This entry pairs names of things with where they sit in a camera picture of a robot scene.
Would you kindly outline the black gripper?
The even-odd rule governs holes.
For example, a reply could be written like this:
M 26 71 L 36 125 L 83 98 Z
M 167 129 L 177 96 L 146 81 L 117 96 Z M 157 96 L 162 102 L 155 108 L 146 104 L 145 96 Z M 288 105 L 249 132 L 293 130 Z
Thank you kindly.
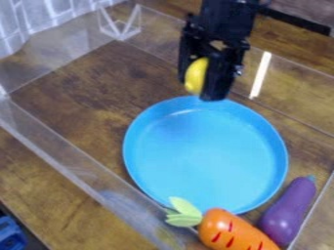
M 199 14 L 187 16 L 179 43 L 178 77 L 185 83 L 191 63 L 207 57 L 199 94 L 206 102 L 225 100 L 235 78 L 243 74 L 245 54 L 251 48 L 247 38 L 258 9 L 259 0 L 202 0 Z M 211 41 L 221 41 L 227 48 L 214 48 Z

